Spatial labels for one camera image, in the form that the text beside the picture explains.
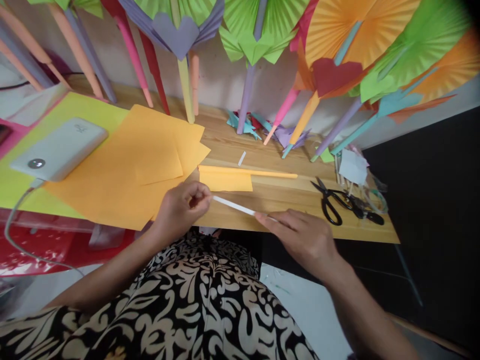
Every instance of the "hand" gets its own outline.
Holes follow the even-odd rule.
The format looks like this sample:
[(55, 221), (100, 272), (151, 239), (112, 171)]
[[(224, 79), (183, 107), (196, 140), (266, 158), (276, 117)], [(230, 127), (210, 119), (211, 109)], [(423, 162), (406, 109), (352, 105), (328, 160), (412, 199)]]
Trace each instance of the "hand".
[(181, 183), (166, 192), (150, 230), (166, 241), (163, 247), (170, 245), (209, 210), (211, 199), (207, 185), (198, 181)]
[(319, 280), (333, 281), (340, 268), (346, 265), (325, 220), (292, 209), (272, 212), (268, 216), (256, 212), (255, 218), (280, 239), (297, 263)]

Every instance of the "floor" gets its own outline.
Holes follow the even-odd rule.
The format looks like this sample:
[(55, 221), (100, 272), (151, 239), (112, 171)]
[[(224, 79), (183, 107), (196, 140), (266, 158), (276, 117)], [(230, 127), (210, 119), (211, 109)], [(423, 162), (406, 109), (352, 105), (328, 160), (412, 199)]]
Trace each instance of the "floor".
[[(87, 274), (99, 266), (86, 266), (82, 271)], [(22, 282), (26, 290), (19, 301), (16, 301), (19, 306), (10, 311), (7, 317), (16, 318), (38, 311), (75, 283), (79, 277), (76, 272), (70, 270), (25, 278)], [(325, 287), (265, 263), (261, 266), (260, 280), (291, 313), (320, 359), (347, 358), (351, 348), (342, 332), (332, 299)], [(462, 359), (434, 342), (406, 329), (404, 332), (417, 348), (421, 359)]]

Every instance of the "white wall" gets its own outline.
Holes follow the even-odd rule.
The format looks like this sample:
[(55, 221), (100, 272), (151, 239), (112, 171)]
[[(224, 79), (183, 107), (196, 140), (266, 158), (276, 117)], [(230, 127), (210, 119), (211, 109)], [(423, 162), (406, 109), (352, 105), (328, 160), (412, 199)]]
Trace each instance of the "white wall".
[[(74, 72), (80, 71), (46, 6), (29, 5), (26, 0), (7, 0), (7, 2), (43, 47), (60, 55)], [(103, 20), (83, 11), (80, 15), (108, 77), (113, 82), (139, 87), (122, 36), (109, 14), (104, 11)], [(135, 30), (135, 26), (131, 25), (135, 41), (140, 49), (140, 58), (149, 87), (156, 91), (154, 80), (148, 71), (145, 55), (141, 51), (142, 46), (138, 32)], [(201, 44), (197, 51), (200, 55), (199, 101), (218, 108), (238, 109), (247, 73), (245, 61), (231, 63), (219, 36)], [(175, 56), (158, 48), (157, 55), (165, 92), (168, 95), (181, 97), (182, 91)], [(292, 86), (296, 67), (297, 56), (288, 50), (283, 52), (275, 65), (263, 59), (259, 61), (249, 110), (259, 112), (267, 119), (273, 120)], [(379, 120), (372, 129), (358, 139), (358, 145), (367, 148), (479, 106), (480, 76), (453, 93), (457, 93), (458, 96), (437, 108), (416, 114), (402, 125), (395, 125), (389, 118)], [(284, 125), (293, 126), (298, 121), (310, 95), (310, 93), (304, 92), (299, 96), (285, 117)], [(351, 102), (352, 99), (348, 97), (322, 101), (308, 126), (314, 132), (326, 135)], [(338, 140), (349, 135), (368, 116), (367, 111), (358, 112), (350, 121), (349, 126), (339, 135)]]

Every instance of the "black and white patterned fabric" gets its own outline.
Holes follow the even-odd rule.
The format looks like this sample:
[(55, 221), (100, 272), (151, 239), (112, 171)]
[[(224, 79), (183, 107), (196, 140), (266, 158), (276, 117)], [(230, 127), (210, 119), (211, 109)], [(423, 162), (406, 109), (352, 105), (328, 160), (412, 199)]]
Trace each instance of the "black and white patterned fabric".
[(93, 316), (48, 308), (0, 324), (0, 359), (317, 359), (250, 253), (189, 232)]

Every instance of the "wooden table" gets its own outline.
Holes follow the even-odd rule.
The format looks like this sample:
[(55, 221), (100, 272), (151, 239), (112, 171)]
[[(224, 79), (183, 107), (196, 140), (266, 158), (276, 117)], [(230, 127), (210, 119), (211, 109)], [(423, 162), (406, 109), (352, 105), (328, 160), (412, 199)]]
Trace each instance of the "wooden table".
[[(82, 75), (73, 75), (68, 82), (75, 91), (86, 95), (92, 94), (88, 82)], [(124, 109), (130, 109), (134, 104), (147, 106), (141, 89), (120, 84), (113, 84), (113, 88), (118, 98), (117, 106)], [(153, 91), (152, 98), (154, 108), (163, 112), (160, 99)], [(172, 116), (187, 119), (182, 99), (169, 97), (168, 106)], [(252, 135), (239, 136), (233, 127), (227, 125), (227, 119), (228, 114), (225, 110), (200, 105), (195, 123), (205, 127), (201, 142), (211, 149), (202, 165), (237, 168), (240, 157), (246, 151), (243, 168), (295, 173), (298, 174), (298, 178), (252, 176), (253, 192), (225, 191), (216, 194), (259, 212), (268, 213), (291, 208), (325, 218), (321, 207), (322, 194), (310, 181), (315, 181), (315, 176), (318, 176), (327, 188), (340, 189), (333, 163), (323, 163), (320, 159), (311, 163), (310, 158), (315, 151), (311, 142), (304, 147), (292, 150), (286, 159), (282, 159), (282, 147), (279, 143), (271, 140), (267, 146), (264, 146), (262, 141), (255, 140)], [(198, 170), (195, 170), (189, 179), (198, 180)], [(383, 216), (385, 224), (380, 226), (366, 219), (360, 220), (353, 212), (340, 207), (335, 202), (333, 204), (343, 219), (342, 226), (332, 226), (333, 236), (336, 239), (400, 243), (388, 215)], [(198, 220), (196, 225), (266, 231), (254, 217), (216, 201), (211, 203), (208, 213)]]

